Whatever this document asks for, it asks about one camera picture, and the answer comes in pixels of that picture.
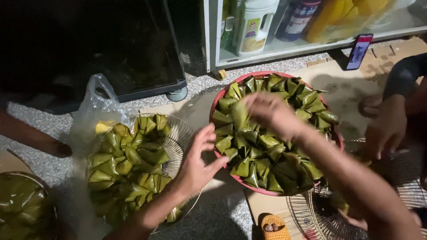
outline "plastic bag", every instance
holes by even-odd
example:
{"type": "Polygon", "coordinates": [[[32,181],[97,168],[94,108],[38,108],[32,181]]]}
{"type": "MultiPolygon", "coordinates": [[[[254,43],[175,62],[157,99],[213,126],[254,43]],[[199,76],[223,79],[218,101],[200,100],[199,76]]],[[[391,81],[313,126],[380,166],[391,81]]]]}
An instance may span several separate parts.
{"type": "Polygon", "coordinates": [[[74,230],[78,239],[101,239],[111,228],[95,215],[89,198],[86,156],[99,149],[101,135],[117,123],[133,127],[136,115],[125,111],[102,74],[91,76],[79,110],[73,114],[68,143],[73,151],[74,230]]]}

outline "phone screen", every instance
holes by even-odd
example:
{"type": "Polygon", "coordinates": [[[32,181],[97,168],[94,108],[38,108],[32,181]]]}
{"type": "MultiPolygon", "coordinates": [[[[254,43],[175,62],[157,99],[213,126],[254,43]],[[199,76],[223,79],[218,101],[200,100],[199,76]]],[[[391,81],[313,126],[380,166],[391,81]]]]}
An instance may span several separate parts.
{"type": "Polygon", "coordinates": [[[346,70],[355,70],[360,67],[373,37],[373,34],[361,34],[357,37],[357,42],[351,50],[346,70]]]}

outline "dark clothing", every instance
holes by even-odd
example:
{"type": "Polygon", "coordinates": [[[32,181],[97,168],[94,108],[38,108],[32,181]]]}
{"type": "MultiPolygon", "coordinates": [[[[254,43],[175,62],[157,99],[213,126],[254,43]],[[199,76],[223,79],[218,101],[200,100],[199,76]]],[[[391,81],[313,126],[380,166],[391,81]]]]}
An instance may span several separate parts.
{"type": "Polygon", "coordinates": [[[415,81],[427,75],[427,53],[404,58],[392,68],[384,89],[383,99],[400,94],[404,97],[414,90],[415,81]]]}

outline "terrazzo floor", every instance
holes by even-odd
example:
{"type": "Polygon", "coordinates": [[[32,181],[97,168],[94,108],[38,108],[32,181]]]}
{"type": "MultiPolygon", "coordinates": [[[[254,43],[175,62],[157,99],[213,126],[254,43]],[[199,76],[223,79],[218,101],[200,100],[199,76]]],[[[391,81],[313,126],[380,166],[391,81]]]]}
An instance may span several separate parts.
{"type": "MultiPolygon", "coordinates": [[[[188,81],[187,99],[217,91],[238,76],[249,72],[261,70],[287,72],[306,67],[310,61],[329,57],[327,53],[320,53],[233,69],[227,71],[228,77],[220,82],[207,76],[204,72],[205,66],[199,47],[200,43],[198,43],[199,35],[194,34],[194,32],[200,32],[197,28],[198,26],[189,25],[184,29],[175,27],[181,57],[186,70],[185,76],[188,81]]],[[[160,95],[125,102],[122,103],[122,107],[126,110],[132,110],[169,103],[171,102],[164,95],[160,95]]],[[[66,141],[73,121],[69,114],[52,115],[13,102],[9,103],[8,112],[12,116],[61,141],[66,141]]],[[[3,136],[0,136],[0,146],[1,150],[10,149],[21,157],[34,173],[52,188],[53,195],[56,197],[60,218],[74,227],[72,203],[73,201],[77,201],[77,199],[73,198],[72,191],[73,160],[71,158],[59,159],[50,156],[3,136]]],[[[152,239],[252,239],[252,224],[252,217],[245,196],[243,192],[236,192],[229,196],[212,200],[204,205],[196,205],[183,221],[164,232],[155,234],[152,236],[152,239]]]]}

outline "orange sandal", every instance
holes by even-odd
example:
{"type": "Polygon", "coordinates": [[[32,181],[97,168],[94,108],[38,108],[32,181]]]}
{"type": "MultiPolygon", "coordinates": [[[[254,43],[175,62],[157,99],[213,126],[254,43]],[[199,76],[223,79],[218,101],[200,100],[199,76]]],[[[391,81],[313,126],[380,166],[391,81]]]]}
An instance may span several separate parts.
{"type": "Polygon", "coordinates": [[[261,223],[261,227],[264,232],[265,240],[291,240],[291,236],[289,235],[288,228],[286,227],[283,220],[276,215],[265,216],[261,223]],[[275,223],[279,227],[278,231],[269,232],[264,230],[264,225],[266,224],[271,225],[273,223],[275,223]]]}

